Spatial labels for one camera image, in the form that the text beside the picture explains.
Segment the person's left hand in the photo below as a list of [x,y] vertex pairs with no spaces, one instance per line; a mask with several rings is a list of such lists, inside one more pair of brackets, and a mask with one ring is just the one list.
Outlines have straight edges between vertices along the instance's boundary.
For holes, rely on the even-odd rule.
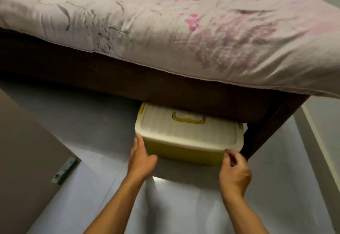
[[143,137],[136,133],[127,170],[129,179],[142,184],[151,175],[155,168],[148,168],[148,156]]

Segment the person's right hand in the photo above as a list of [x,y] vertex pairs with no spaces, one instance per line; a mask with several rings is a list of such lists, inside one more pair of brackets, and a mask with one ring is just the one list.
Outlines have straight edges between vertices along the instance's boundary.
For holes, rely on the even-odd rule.
[[252,179],[252,173],[246,160],[246,166],[223,166],[219,173],[220,192],[239,192],[243,196]]

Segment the yellow plastic storage box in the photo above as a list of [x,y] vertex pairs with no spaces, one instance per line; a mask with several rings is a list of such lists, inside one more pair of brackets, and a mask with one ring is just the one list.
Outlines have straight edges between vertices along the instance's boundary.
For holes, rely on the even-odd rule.
[[173,159],[189,163],[197,163],[208,166],[215,166],[222,162],[224,150],[220,152],[189,149],[180,146],[167,145],[155,141],[144,142],[150,154],[160,158]]

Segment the person's right forearm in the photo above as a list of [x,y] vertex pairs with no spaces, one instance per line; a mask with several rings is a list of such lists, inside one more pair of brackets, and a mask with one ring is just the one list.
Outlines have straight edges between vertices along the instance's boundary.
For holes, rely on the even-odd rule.
[[221,192],[235,234],[269,234],[260,218],[245,202],[239,192]]

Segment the person's left forearm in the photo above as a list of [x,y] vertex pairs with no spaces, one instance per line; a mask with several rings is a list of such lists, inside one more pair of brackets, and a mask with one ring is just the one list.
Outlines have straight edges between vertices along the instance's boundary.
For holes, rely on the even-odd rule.
[[124,234],[136,197],[148,175],[129,173],[83,234]]

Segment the white ribbed box lid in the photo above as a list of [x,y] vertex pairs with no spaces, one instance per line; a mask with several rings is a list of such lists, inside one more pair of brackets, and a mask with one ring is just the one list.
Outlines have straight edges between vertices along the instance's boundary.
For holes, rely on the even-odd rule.
[[240,151],[244,144],[242,123],[153,103],[142,104],[135,132],[149,141],[214,152]]

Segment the green and white door latch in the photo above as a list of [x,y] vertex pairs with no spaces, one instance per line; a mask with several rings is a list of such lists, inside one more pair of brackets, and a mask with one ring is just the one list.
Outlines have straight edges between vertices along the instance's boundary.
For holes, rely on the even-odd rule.
[[72,171],[77,167],[79,160],[76,158],[69,158],[57,174],[52,178],[51,182],[56,185],[62,185],[69,177]]

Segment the floral pink bed sheet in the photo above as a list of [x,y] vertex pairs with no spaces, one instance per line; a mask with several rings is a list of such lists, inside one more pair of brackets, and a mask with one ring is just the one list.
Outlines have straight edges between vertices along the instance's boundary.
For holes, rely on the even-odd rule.
[[0,0],[0,27],[168,73],[340,99],[323,0]]

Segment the dark brown wooden bed frame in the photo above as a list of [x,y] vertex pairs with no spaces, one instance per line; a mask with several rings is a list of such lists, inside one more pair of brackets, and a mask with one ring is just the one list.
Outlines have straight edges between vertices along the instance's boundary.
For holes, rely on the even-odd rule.
[[246,123],[240,151],[246,159],[310,97],[183,77],[3,28],[0,73]]

